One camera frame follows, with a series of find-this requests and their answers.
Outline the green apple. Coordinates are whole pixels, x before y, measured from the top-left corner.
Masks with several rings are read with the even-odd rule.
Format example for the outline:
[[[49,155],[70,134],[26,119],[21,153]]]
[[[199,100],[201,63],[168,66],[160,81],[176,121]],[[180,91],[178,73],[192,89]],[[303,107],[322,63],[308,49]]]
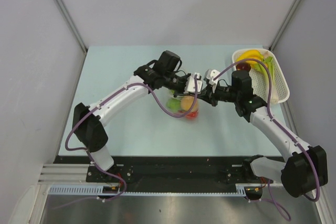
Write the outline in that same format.
[[[177,113],[181,109],[181,101],[176,98],[169,98],[166,107],[172,112]]]

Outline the red apple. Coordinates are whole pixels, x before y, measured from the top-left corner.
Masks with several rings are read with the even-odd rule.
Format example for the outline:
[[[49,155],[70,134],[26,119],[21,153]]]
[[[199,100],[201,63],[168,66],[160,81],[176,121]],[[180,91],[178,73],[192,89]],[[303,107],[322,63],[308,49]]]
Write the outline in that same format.
[[[251,65],[248,64],[248,63],[246,63],[246,62],[239,63],[239,64],[236,65],[236,69],[237,70],[244,70],[244,71],[250,72]]]

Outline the orange yellow peach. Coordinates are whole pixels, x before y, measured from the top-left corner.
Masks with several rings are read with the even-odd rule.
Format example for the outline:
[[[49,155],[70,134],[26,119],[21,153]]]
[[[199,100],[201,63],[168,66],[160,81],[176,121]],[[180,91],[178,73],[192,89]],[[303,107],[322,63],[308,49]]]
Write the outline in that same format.
[[[194,97],[192,96],[183,96],[181,99],[181,109],[183,111],[188,111],[194,102]],[[191,112],[197,111],[199,108],[198,101],[195,102]]]

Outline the clear dotted zip top bag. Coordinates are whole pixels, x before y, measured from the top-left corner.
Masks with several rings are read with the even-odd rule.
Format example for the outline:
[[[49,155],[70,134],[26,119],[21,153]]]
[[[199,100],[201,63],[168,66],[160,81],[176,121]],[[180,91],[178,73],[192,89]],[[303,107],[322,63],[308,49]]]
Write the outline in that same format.
[[[169,112],[180,115],[185,114],[187,111],[189,111],[189,113],[184,118],[192,121],[198,117],[200,107],[198,100],[195,102],[194,106],[190,110],[195,98],[193,93],[191,95],[178,95],[175,94],[173,90],[168,90],[166,94],[167,99],[165,102],[165,108]]]

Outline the red tomato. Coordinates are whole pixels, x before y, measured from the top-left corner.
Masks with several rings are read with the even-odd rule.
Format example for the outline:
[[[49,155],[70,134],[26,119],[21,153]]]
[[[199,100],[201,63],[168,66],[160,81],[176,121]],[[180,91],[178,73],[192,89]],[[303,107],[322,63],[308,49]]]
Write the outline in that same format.
[[[197,118],[197,116],[198,116],[198,111],[194,111],[194,112],[190,112],[185,117],[187,119],[193,120],[193,119]]]

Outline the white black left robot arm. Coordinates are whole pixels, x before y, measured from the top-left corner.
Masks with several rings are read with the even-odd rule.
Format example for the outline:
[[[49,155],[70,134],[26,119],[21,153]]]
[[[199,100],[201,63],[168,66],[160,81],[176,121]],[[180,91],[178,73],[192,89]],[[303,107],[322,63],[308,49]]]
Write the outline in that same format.
[[[158,60],[138,67],[121,87],[105,98],[91,105],[79,103],[75,106],[69,135],[75,135],[83,144],[82,150],[99,167],[97,174],[103,181],[110,182],[116,175],[114,160],[107,148],[105,126],[128,105],[149,93],[153,94],[154,90],[165,87],[184,92],[190,77],[187,74],[182,77],[176,75],[181,65],[181,58],[166,50]]]

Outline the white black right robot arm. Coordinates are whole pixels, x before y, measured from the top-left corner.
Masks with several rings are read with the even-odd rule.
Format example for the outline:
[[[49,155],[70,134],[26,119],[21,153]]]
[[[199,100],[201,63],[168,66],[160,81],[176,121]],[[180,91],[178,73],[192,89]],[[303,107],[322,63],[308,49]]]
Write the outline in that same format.
[[[232,102],[237,114],[259,129],[276,147],[283,161],[256,155],[246,161],[242,169],[243,179],[254,183],[260,177],[282,183],[293,197],[300,197],[312,190],[319,190],[328,183],[327,154],[317,145],[311,146],[281,124],[270,113],[267,103],[254,94],[249,73],[236,70],[232,83],[220,86],[215,79],[217,70],[207,70],[206,88],[200,99],[216,106],[219,101]]]

